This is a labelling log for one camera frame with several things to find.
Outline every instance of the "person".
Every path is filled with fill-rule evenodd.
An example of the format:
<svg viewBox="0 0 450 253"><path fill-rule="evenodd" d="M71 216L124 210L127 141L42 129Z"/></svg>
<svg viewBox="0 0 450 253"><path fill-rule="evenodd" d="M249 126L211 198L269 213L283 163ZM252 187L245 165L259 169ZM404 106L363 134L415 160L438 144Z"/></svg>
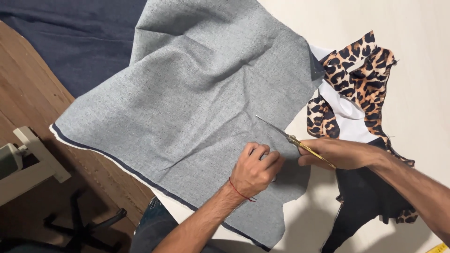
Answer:
<svg viewBox="0 0 450 253"><path fill-rule="evenodd" d="M450 243L450 189L405 165L388 152L363 143L319 138L302 140L306 146L341 169L368 167L392 185L419 212L428 227L447 245ZM299 148L299 165L332 168ZM136 229L130 253L217 253L207 245L219 225L247 198L265 190L281 169L284 158L267 145L248 143L230 179L181 224L158 200L153 200Z"/></svg>

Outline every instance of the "white fabric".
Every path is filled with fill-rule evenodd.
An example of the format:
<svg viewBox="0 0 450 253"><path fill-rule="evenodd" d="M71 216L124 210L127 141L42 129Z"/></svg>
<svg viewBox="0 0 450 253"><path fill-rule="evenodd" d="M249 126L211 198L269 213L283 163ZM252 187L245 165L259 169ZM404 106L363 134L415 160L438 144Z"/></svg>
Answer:
<svg viewBox="0 0 450 253"><path fill-rule="evenodd" d="M322 59L331 49L325 49L310 45L311 52L317 59ZM325 80L319 86L319 94L328 102L336 116L336 122L339 126L339 138L341 140L351 140L368 143L378 138L367 129L364 123L364 111L353 101L335 91Z"/></svg>

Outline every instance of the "white cutting table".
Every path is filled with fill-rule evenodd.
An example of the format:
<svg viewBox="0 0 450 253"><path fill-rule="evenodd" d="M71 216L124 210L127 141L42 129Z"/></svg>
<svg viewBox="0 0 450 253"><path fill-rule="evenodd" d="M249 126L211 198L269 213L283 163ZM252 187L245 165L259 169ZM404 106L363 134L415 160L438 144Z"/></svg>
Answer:
<svg viewBox="0 0 450 253"><path fill-rule="evenodd" d="M421 0L260 0L278 20L311 44L342 49L370 30L379 46L394 52L383 107L383 129L395 150L416 160L421 172L450 186L450 9L448 1ZM286 129L298 139L306 132L303 108ZM161 192L153 192L178 222L193 212ZM339 210L338 187L332 172L313 168L308 189L283 206L286 232L272 252L318 252ZM264 252L250 241L220 227L213 243L228 252ZM441 241L418 219L413 224L385 225L374 219L361 227L336 252L425 253Z"/></svg>

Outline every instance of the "gray denim fabric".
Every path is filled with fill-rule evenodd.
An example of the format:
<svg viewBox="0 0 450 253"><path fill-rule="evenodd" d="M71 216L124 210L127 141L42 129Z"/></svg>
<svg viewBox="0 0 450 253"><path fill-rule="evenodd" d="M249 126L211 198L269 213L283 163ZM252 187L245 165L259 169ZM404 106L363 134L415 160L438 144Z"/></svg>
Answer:
<svg viewBox="0 0 450 253"><path fill-rule="evenodd" d="M149 0L130 66L76 99L53 129L193 210L228 180L247 142L268 144L287 158L277 181L224 223L268 250L310 168L255 114L286 128L321 84L311 66L306 40L256 0Z"/></svg>

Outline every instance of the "dark blue fabric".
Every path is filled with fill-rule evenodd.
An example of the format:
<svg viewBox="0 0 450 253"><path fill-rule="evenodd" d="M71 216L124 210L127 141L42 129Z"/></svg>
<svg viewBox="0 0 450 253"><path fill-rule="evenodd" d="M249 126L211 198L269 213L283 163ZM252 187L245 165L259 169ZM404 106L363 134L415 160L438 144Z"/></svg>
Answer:
<svg viewBox="0 0 450 253"><path fill-rule="evenodd" d="M146 0L0 0L0 19L25 37L76 98L130 63Z"/></svg>

